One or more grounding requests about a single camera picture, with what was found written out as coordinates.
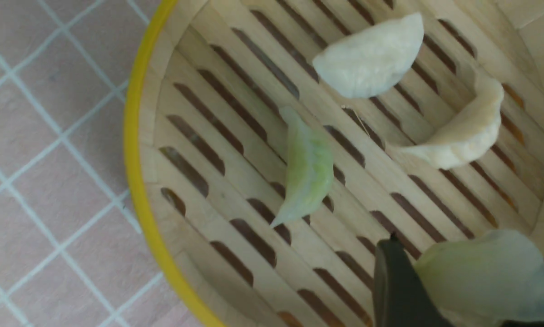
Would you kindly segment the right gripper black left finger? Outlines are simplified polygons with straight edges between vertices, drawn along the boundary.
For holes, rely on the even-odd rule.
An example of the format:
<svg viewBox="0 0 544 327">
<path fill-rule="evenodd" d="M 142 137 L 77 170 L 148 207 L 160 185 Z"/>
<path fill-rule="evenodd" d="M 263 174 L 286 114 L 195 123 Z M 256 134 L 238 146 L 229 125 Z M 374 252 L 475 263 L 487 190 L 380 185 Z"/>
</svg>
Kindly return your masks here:
<svg viewBox="0 0 544 327">
<path fill-rule="evenodd" d="M 376 245 L 375 327 L 450 327 L 430 300 L 396 234 Z"/>
</svg>

